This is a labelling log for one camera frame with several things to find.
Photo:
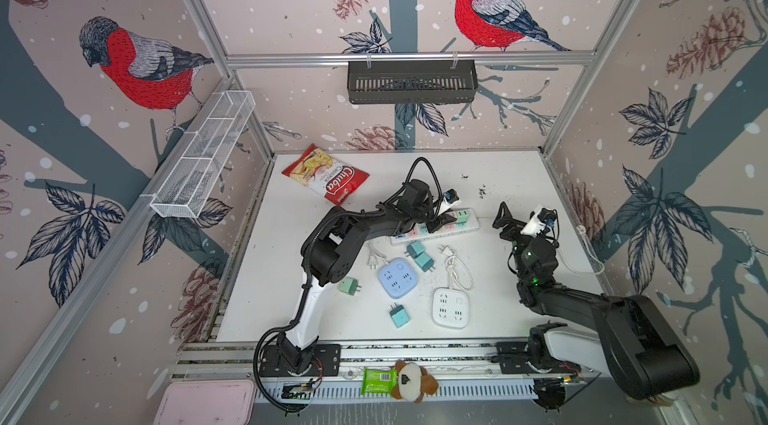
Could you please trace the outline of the white multicolour power strip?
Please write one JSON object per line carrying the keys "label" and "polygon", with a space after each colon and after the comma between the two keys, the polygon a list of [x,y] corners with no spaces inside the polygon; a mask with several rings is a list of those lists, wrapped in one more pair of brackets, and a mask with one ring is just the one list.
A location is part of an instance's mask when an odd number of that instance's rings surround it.
{"label": "white multicolour power strip", "polygon": [[442,229],[434,233],[428,233],[425,225],[415,225],[412,230],[410,230],[405,234],[398,235],[395,237],[390,237],[390,244],[393,246],[408,245],[413,241],[427,241],[427,240],[433,240],[433,239],[442,239],[449,236],[454,236],[454,235],[459,235],[464,233],[472,233],[472,232],[478,231],[480,229],[480,224],[474,211],[472,209],[460,209],[460,210],[470,211],[470,218],[468,219],[467,222],[463,224],[457,224],[455,222],[453,224],[444,226]]}

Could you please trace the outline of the pink tray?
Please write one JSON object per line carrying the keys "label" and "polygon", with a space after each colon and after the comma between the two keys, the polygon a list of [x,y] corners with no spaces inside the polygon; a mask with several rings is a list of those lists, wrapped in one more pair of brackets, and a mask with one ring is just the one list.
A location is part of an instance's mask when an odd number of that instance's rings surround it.
{"label": "pink tray", "polygon": [[250,380],[175,382],[165,390],[154,424],[247,424],[255,394]]}

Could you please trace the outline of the brown plush dog toy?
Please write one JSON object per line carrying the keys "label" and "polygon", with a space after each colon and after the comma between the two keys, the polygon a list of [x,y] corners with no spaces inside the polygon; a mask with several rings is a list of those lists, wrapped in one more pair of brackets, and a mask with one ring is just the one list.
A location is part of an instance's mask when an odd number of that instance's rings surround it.
{"label": "brown plush dog toy", "polygon": [[395,400],[421,403],[426,396],[435,396],[439,390],[436,378],[415,362],[399,360],[394,366],[397,381],[390,395]]}

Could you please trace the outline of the red Chuba chips bag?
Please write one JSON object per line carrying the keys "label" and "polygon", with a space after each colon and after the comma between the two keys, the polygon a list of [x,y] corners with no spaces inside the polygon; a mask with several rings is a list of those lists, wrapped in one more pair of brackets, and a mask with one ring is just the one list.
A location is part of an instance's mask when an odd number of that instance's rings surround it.
{"label": "red Chuba chips bag", "polygon": [[336,206],[341,206],[370,175],[310,145],[301,157],[282,174],[312,190]]}

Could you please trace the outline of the teal plug adapter front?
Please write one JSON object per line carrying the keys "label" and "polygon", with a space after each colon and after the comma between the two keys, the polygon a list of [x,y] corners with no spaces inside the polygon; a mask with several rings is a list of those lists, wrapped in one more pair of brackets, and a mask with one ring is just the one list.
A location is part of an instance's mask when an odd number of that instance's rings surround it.
{"label": "teal plug adapter front", "polygon": [[396,328],[400,329],[407,325],[411,319],[403,305],[394,304],[389,312],[390,318]]}

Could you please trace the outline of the white square socket cube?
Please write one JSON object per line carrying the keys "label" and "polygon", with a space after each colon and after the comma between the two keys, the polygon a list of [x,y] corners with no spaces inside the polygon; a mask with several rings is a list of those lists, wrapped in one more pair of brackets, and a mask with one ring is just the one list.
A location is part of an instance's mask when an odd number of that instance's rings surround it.
{"label": "white square socket cube", "polygon": [[441,287],[433,293],[432,320],[441,327],[464,329],[469,323],[469,298],[462,290]]}

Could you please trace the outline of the blue square socket cube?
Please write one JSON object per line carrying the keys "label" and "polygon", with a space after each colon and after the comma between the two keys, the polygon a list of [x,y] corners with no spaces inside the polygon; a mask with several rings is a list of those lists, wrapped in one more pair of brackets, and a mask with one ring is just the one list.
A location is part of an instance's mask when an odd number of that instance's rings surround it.
{"label": "blue square socket cube", "polygon": [[392,299],[404,297],[418,284],[417,274],[402,258],[397,258],[382,267],[377,276],[385,292]]}

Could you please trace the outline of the teal plug adapter pair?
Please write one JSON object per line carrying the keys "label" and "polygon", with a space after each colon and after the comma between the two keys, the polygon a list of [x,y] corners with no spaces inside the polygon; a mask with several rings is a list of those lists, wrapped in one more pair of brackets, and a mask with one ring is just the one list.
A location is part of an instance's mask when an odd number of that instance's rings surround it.
{"label": "teal plug adapter pair", "polygon": [[428,272],[434,267],[434,260],[427,253],[417,255],[414,261],[423,272]]}
{"label": "teal plug adapter pair", "polygon": [[407,245],[406,251],[411,258],[417,259],[425,253],[425,247],[421,242],[413,241]]}

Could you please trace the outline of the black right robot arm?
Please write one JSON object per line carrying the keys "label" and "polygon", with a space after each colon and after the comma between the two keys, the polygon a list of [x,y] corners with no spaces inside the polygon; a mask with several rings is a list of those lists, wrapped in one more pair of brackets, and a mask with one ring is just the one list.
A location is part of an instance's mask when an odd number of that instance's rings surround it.
{"label": "black right robot arm", "polygon": [[596,295],[554,277],[558,242],[547,233],[557,212],[542,208],[524,223],[499,205],[492,227],[512,244],[507,261],[520,302],[534,313],[563,318],[597,334],[597,357],[628,396],[642,400],[699,383],[697,363],[656,305],[642,295]]}

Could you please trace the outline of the green wet wipes pack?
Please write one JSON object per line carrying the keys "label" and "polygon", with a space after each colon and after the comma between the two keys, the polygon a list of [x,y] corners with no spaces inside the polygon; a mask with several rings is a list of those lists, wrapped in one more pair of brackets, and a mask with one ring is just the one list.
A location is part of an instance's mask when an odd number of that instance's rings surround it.
{"label": "green wet wipes pack", "polygon": [[398,372],[394,368],[371,369],[365,368],[361,394],[386,394],[390,395],[398,383]]}

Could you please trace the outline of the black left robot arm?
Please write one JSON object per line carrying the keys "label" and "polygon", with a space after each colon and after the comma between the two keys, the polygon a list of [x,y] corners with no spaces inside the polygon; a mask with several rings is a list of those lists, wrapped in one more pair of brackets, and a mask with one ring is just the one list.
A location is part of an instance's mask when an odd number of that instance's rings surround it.
{"label": "black left robot arm", "polygon": [[444,190],[430,161],[419,156],[400,188],[374,210],[350,211],[335,206],[323,217],[300,249],[305,281],[294,317],[286,325],[265,331],[254,349],[253,379],[268,403],[286,416],[306,409],[304,405],[283,403],[268,392],[260,371],[266,347],[271,343],[276,346],[290,372],[307,371],[315,358],[326,289],[348,275],[365,243],[406,234],[418,224],[442,226],[447,212],[459,202],[456,190]]}

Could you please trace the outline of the black hanging wall basket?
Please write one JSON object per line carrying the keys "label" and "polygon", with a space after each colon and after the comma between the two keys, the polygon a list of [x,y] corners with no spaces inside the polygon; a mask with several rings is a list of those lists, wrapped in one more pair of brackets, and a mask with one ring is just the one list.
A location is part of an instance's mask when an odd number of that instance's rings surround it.
{"label": "black hanging wall basket", "polygon": [[472,60],[351,62],[347,69],[354,105],[471,103],[477,90]]}

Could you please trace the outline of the green plug adapter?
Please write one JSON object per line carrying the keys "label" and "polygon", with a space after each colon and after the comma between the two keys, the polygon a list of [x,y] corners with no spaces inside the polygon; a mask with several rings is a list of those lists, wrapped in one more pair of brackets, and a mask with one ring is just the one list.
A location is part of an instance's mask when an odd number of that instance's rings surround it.
{"label": "green plug adapter", "polygon": [[359,282],[350,277],[345,277],[338,284],[339,291],[349,296],[354,296],[361,289]]}
{"label": "green plug adapter", "polygon": [[468,221],[470,218],[470,211],[469,210],[457,210],[455,212],[455,218],[457,224],[463,224]]}

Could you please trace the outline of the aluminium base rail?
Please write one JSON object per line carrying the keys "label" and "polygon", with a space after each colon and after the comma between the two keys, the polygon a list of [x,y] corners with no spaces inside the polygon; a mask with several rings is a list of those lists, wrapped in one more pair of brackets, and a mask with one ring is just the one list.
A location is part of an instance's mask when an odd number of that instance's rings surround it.
{"label": "aluminium base rail", "polygon": [[363,375],[367,369],[389,369],[398,360],[420,365],[437,380],[438,391],[426,396],[428,403],[535,400],[549,384],[569,392],[598,375],[572,364],[535,369],[526,356],[526,343],[511,339],[341,341],[321,343],[317,351],[323,368],[298,376],[282,370],[275,353],[266,353],[261,361],[269,369],[256,402],[263,404],[268,396],[280,400],[288,386],[316,381],[318,389],[305,400],[309,405],[386,403],[388,394],[363,393]]}

